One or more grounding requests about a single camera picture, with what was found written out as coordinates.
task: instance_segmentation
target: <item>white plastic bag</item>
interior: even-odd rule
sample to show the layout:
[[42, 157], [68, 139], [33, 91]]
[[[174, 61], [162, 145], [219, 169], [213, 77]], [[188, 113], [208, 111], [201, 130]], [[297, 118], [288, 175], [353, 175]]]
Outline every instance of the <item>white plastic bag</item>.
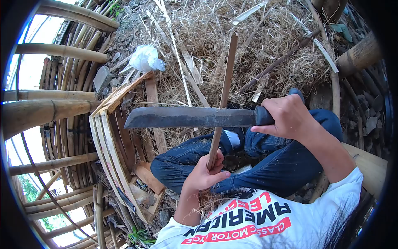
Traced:
[[152, 45], [138, 46], [129, 61], [129, 65], [143, 72], [149, 72], [156, 69], [159, 69], [160, 71], [165, 70], [164, 61], [158, 59], [158, 52]]

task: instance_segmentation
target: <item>black rubber handle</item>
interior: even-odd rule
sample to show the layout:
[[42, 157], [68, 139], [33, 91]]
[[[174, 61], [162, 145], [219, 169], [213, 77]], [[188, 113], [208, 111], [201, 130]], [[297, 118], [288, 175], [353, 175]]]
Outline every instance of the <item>black rubber handle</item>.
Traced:
[[256, 106], [256, 108], [254, 109], [254, 113], [256, 115], [256, 125], [275, 124], [274, 118], [264, 107]]

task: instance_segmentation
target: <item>left hand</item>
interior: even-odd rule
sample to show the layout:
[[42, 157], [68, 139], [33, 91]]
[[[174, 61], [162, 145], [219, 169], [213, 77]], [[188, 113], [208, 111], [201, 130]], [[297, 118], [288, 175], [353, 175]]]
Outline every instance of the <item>left hand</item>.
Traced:
[[222, 180], [227, 179], [231, 173], [229, 171], [221, 171], [221, 169], [224, 167], [222, 164], [223, 160], [224, 155], [222, 154], [221, 150], [218, 149], [214, 166], [209, 170], [207, 168], [209, 155], [207, 154], [201, 157], [195, 168], [193, 168], [192, 172], [186, 178], [184, 186], [190, 190], [204, 190]]

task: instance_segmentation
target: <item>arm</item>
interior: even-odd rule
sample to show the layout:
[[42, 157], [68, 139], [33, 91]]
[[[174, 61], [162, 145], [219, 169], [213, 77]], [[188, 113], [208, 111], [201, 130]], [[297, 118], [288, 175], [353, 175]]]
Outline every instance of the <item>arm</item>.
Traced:
[[356, 167], [343, 145], [311, 116], [299, 95], [264, 99], [261, 106], [269, 111], [275, 124], [253, 126], [251, 131], [298, 141], [322, 165], [329, 182], [343, 180]]
[[217, 182], [227, 179], [231, 173], [228, 171], [221, 172], [224, 167], [222, 161], [224, 155], [221, 150], [217, 151], [217, 158], [213, 168], [208, 170], [207, 162], [209, 155], [203, 156], [199, 159], [195, 168], [185, 179], [182, 186], [181, 195], [177, 210], [174, 214], [174, 220], [183, 225], [196, 226], [200, 224], [200, 213], [195, 212], [199, 208], [199, 190], [208, 189]]

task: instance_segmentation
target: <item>jeans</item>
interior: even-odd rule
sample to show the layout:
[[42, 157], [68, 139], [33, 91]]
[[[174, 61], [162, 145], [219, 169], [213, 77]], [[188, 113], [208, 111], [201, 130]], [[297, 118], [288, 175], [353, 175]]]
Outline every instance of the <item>jeans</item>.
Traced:
[[[333, 112], [326, 109], [309, 112], [323, 128], [342, 141], [340, 121]], [[212, 134], [195, 137], [158, 155], [151, 164], [152, 174], [167, 188], [180, 194], [185, 179], [200, 157], [209, 153], [212, 137]], [[232, 146], [225, 132], [221, 133], [219, 148], [224, 155], [232, 153]], [[212, 189], [215, 192], [247, 187], [287, 197], [322, 171], [321, 164], [311, 152], [295, 140], [251, 132], [248, 129], [244, 150], [251, 157], [262, 154], [267, 156], [249, 171], [232, 173], [228, 179], [214, 185]]]

